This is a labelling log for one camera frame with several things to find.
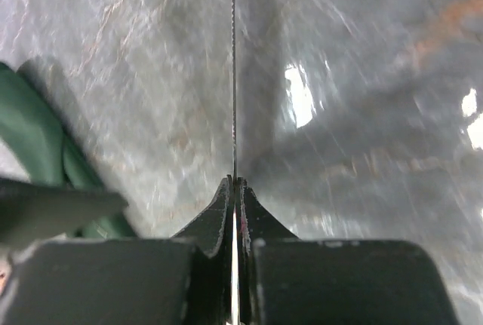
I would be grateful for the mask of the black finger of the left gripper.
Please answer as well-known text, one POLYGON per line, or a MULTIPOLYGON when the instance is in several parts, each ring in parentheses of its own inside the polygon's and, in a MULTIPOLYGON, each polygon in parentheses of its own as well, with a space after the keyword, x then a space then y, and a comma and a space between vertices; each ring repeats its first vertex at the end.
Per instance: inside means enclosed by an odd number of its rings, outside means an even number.
POLYGON ((1 241, 33 242, 75 231, 123 211, 115 192, 34 185, 1 178, 1 241))

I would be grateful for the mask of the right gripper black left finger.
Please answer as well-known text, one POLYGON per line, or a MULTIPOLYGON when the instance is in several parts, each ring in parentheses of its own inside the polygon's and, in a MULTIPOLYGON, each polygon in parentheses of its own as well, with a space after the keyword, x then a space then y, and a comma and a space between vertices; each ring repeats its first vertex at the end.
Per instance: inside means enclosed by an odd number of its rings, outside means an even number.
POLYGON ((231 305, 232 180, 171 238, 12 247, 3 324, 224 324, 231 305))

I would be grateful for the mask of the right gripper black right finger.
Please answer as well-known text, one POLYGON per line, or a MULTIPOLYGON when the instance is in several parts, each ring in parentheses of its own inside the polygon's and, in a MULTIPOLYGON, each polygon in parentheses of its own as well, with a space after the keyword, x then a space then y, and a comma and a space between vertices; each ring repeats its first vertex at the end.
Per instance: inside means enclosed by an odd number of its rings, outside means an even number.
POLYGON ((298 238, 235 184, 246 324, 456 324, 429 254, 410 241, 298 238))

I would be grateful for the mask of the dark green cloth napkin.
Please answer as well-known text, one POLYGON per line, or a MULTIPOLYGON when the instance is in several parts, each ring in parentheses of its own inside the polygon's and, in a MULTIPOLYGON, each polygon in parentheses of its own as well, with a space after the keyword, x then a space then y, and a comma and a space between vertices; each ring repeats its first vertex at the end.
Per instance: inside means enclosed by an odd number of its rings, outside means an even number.
MULTIPOLYGON (((51 107, 23 76, 6 64, 1 65, 1 139, 25 168, 28 183, 107 191, 51 107)), ((65 233, 80 238, 135 235, 123 211, 65 233)), ((1 243, 22 247, 30 242, 1 243)))

